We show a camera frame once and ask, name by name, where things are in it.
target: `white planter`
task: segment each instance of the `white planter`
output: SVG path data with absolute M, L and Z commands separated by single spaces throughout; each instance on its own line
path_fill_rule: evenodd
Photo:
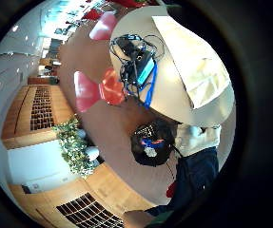
M 84 129 L 78 129 L 77 130 L 78 136 L 80 136 L 82 139 L 84 139 L 87 135 L 86 131 Z
M 86 148 L 86 154 L 88 154 L 89 160 L 92 162 L 99 156 L 99 149 L 97 146 L 89 146 Z

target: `white shirt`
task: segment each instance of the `white shirt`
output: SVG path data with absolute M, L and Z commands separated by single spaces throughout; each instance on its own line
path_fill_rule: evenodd
M 204 131 L 198 126 L 179 124 L 175 138 L 175 146 L 181 154 L 186 157 L 195 154 L 203 149 L 218 146 L 220 143 L 222 127 L 220 125 L 206 128 Z

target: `round table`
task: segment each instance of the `round table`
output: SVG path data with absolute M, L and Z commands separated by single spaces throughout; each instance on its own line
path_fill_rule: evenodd
M 153 34 L 162 38 L 152 16 L 168 16 L 166 7 L 150 6 L 131 11 L 117 23 L 110 40 L 124 34 L 138 34 L 141 37 Z M 158 39 L 154 41 L 154 45 L 157 46 L 158 50 L 161 50 L 161 42 Z M 110 53 L 110 59 L 116 73 L 119 75 L 121 62 L 112 53 Z M 146 99 L 148 88 L 149 86 L 140 93 L 141 101 Z M 165 55 L 158 62 L 158 73 L 151 108 L 181 123 L 211 127 L 221 124 L 227 119 L 233 104 L 234 92 L 232 85 L 229 84 L 219 97 L 200 108 L 193 109 L 172 56 L 165 45 Z

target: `vent grille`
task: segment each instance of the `vent grille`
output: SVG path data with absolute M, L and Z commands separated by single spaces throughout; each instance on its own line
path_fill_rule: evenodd
M 32 104 L 30 131 L 54 126 L 48 86 L 38 86 Z
M 106 210 L 90 193 L 86 193 L 78 199 L 57 206 L 57 209 L 78 227 L 124 227 L 122 220 Z

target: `white wall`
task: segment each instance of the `white wall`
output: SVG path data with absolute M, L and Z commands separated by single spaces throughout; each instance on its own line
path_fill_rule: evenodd
M 14 96 L 19 88 L 27 83 L 29 75 L 37 70 L 42 46 L 41 10 L 47 2 L 43 2 L 26 14 L 17 22 L 18 30 L 16 32 L 10 30 L 0 43 L 0 135 Z M 22 82 L 20 82 L 21 72 L 24 75 Z M 8 151 L 0 140 L 0 186 L 16 203 L 8 188 L 10 180 Z
M 12 183 L 27 185 L 33 191 L 47 191 L 78 177 L 70 173 L 57 140 L 11 149 L 8 153 Z

